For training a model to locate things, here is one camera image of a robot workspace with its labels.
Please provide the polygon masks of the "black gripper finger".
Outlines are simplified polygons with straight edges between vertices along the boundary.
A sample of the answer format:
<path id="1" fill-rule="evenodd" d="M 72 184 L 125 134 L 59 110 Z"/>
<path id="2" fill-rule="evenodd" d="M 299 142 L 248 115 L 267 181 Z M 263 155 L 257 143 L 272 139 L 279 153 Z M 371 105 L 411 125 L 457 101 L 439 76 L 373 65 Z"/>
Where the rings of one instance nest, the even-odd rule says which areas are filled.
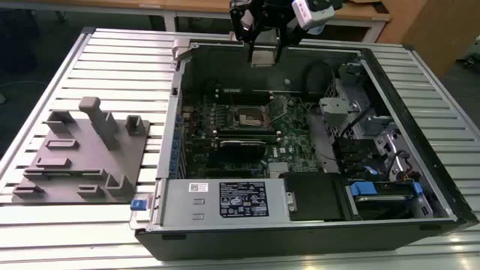
<path id="1" fill-rule="evenodd" d="M 281 22 L 277 27 L 277 52 L 276 60 L 280 60 L 284 47 L 296 45 L 301 40 L 301 28 L 299 21 L 293 18 L 289 22 Z"/>
<path id="2" fill-rule="evenodd" d="M 229 4 L 229 15 L 236 39 L 248 45 L 248 61 L 252 60 L 255 41 L 263 27 L 261 4 Z"/>

